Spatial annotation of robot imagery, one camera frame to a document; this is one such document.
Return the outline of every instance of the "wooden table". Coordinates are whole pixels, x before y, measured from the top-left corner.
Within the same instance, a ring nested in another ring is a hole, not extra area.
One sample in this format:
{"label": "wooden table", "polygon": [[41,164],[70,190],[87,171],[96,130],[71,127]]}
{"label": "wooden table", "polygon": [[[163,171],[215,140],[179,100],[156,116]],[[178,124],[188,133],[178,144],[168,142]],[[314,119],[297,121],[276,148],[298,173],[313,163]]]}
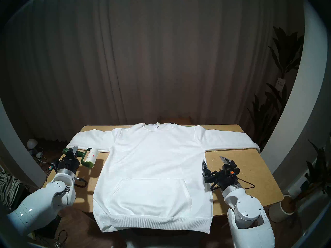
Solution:
{"label": "wooden table", "polygon": [[[111,131],[115,128],[129,128],[131,126],[84,126],[81,130],[89,131],[97,129],[100,131]],[[220,131],[234,131],[243,132],[239,125],[202,125],[206,130],[214,129]],[[87,180],[88,186],[86,188],[75,187],[76,200],[73,204],[74,208],[80,209],[84,212],[93,211],[93,192],[97,184],[101,169],[105,163],[109,153],[99,153],[96,163],[92,169],[86,168],[82,165],[77,169],[76,176]],[[235,149],[206,152],[206,160],[208,168],[211,171],[219,171],[222,169],[223,162],[219,156],[224,156],[233,160],[240,168],[239,177],[255,185],[255,188],[246,190],[248,195],[256,197],[263,206],[277,203],[283,200],[283,194],[280,191],[275,179],[261,158],[260,154],[255,148],[250,149]],[[55,171],[53,170],[48,177],[48,181],[54,178]],[[250,187],[249,184],[240,181],[243,188]],[[224,203],[224,198],[220,190],[213,192],[214,206],[213,215],[224,215],[229,206]]]}

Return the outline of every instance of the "kangaroo pocket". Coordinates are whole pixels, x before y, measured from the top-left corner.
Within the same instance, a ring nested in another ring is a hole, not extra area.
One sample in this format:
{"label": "kangaroo pocket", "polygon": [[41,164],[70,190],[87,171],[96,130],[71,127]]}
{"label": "kangaroo pocket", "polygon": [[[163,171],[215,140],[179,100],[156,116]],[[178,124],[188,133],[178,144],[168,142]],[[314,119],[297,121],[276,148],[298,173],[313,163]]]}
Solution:
{"label": "kangaroo pocket", "polygon": [[123,179],[108,202],[112,215],[188,216],[192,200],[183,179]]}

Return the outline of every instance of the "hoodie sleeve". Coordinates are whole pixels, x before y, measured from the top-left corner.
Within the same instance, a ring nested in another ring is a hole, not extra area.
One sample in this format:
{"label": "hoodie sleeve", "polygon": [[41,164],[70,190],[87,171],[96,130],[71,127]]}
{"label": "hoodie sleeve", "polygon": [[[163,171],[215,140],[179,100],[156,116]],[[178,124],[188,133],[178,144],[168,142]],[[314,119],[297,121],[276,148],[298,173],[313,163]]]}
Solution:
{"label": "hoodie sleeve", "polygon": [[77,146],[79,149],[97,148],[99,152],[109,152],[122,129],[112,131],[90,130],[78,132],[67,145],[67,148]]}
{"label": "hoodie sleeve", "polygon": [[256,148],[260,153],[258,145],[244,132],[205,130],[198,125],[194,138],[205,151]]}

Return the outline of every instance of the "ribbed hem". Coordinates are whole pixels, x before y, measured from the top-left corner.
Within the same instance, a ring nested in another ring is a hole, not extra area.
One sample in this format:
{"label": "ribbed hem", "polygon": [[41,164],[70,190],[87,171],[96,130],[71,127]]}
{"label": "ribbed hem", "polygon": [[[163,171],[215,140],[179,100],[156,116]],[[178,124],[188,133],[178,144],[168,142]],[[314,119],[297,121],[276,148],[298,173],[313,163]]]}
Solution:
{"label": "ribbed hem", "polygon": [[163,230],[194,230],[209,234],[212,219],[209,218],[161,218],[140,215],[108,215],[115,228],[144,227]]}

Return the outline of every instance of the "potted plant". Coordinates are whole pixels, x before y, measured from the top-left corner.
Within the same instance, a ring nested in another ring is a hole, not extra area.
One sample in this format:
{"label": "potted plant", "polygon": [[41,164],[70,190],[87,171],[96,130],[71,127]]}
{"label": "potted plant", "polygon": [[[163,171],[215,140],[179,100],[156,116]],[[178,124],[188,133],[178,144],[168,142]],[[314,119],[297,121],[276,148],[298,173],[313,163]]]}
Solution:
{"label": "potted plant", "polygon": [[331,198],[331,169],[326,166],[325,151],[315,146],[310,140],[308,141],[317,152],[315,166],[307,161],[309,174],[305,174],[307,180],[301,185],[301,193],[296,198],[292,199],[290,195],[284,195],[283,201],[270,206],[269,217],[273,222],[281,222],[292,215],[296,209],[296,203],[317,190],[322,190],[323,194],[327,193]]}
{"label": "potted plant", "polygon": [[260,103],[255,95],[253,110],[248,109],[254,125],[252,140],[259,145],[261,151],[275,129],[287,103],[285,74],[292,69],[298,70],[304,43],[304,36],[298,37],[298,32],[287,35],[282,28],[275,26],[273,28],[277,36],[277,39],[273,38],[273,41],[278,55],[271,46],[269,46],[269,49],[281,75],[277,80],[276,87],[267,83],[272,93],[265,92],[265,103]]}

